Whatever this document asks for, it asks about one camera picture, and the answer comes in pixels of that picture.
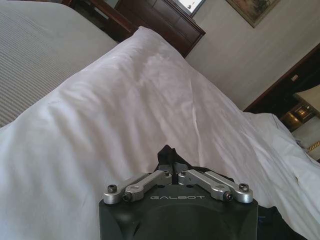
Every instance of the white bedsheet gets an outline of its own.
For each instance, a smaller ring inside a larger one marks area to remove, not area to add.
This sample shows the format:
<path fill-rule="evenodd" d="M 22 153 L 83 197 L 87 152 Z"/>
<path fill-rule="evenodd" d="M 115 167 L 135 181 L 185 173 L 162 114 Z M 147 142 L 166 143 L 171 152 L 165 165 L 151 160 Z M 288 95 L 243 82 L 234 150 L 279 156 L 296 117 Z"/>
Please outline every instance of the white bedsheet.
<path fill-rule="evenodd" d="M 260 205 L 317 239 L 320 167 L 303 152 L 283 158 L 269 140 L 140 28 L 0 129 L 0 238 L 100 239 L 105 185 L 153 171 L 169 144 L 192 165 L 248 183 Z"/>

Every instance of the gray bedspread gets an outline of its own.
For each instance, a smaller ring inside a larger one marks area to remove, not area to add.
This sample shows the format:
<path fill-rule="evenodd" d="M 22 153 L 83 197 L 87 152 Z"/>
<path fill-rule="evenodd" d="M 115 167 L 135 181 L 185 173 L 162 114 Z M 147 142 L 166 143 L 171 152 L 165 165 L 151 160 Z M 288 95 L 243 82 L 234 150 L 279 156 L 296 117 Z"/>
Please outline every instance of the gray bedspread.
<path fill-rule="evenodd" d="M 0 127 L 115 45 L 67 6 L 0 0 Z"/>

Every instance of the silver metal linkage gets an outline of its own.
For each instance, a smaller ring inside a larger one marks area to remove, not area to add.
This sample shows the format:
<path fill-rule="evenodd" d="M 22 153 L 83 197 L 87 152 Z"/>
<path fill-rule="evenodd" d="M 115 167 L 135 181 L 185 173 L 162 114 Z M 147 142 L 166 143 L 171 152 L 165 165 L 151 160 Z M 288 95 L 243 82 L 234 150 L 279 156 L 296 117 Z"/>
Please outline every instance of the silver metal linkage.
<path fill-rule="evenodd" d="M 104 203 L 105 204 L 119 203 L 122 200 L 122 197 L 125 193 L 126 187 L 140 181 L 141 179 L 143 179 L 147 175 L 148 175 L 147 173 L 141 172 L 141 173 L 125 180 L 124 182 L 122 182 L 119 185 L 114 185 L 114 184 L 108 185 L 104 191 L 104 194 L 103 194 Z"/>
<path fill-rule="evenodd" d="M 201 174 L 200 172 L 191 169 L 182 171 L 178 175 L 179 184 L 181 185 L 199 185 L 201 188 L 208 191 L 212 198 L 221 201 L 231 201 L 233 199 L 229 187 L 223 183 L 216 182 L 211 178 Z"/>
<path fill-rule="evenodd" d="M 248 184 L 240 183 L 238 185 L 233 181 L 230 181 L 225 177 L 220 176 L 219 174 L 216 174 L 213 171 L 207 171 L 204 173 L 204 175 L 214 181 L 227 185 L 231 190 L 232 196 L 238 202 L 248 204 L 253 201 L 254 194 L 253 194 L 253 191 L 249 188 Z"/>
<path fill-rule="evenodd" d="M 172 183 L 172 175 L 168 171 L 157 170 L 135 184 L 125 188 L 123 200 L 134 202 L 144 198 L 144 195 L 155 185 L 168 185 Z"/>

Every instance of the screw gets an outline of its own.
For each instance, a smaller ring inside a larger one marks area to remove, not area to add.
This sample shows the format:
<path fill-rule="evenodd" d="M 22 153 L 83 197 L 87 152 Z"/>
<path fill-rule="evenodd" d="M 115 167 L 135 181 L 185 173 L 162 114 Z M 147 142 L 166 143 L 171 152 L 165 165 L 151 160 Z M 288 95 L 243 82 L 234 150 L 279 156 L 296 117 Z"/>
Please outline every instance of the screw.
<path fill-rule="evenodd" d="M 114 194 L 117 191 L 117 186 L 114 184 L 111 184 L 108 186 L 108 193 Z"/>
<path fill-rule="evenodd" d="M 242 192 L 249 192 L 249 185 L 246 184 L 246 183 L 240 183 L 240 184 L 239 184 L 239 189 L 240 189 Z"/>
<path fill-rule="evenodd" d="M 231 192 L 226 191 L 223 194 L 223 199 L 225 199 L 226 201 L 231 201 L 232 199 L 234 199 L 234 197 L 232 196 Z"/>
<path fill-rule="evenodd" d="M 125 201 L 126 203 L 131 202 L 131 200 L 132 200 L 132 194 L 131 194 L 131 192 L 125 192 L 125 193 L 123 194 L 122 199 L 123 199 L 123 201 Z"/>

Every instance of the framed picture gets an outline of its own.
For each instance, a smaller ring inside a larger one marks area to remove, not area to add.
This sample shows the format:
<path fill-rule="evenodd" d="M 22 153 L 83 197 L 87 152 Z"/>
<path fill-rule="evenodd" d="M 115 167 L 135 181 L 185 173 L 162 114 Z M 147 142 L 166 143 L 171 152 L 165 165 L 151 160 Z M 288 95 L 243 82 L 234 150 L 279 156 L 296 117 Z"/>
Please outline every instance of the framed picture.
<path fill-rule="evenodd" d="M 280 0 L 226 0 L 253 28 Z"/>
<path fill-rule="evenodd" d="M 193 17 L 205 0 L 173 0 L 186 14 Z"/>

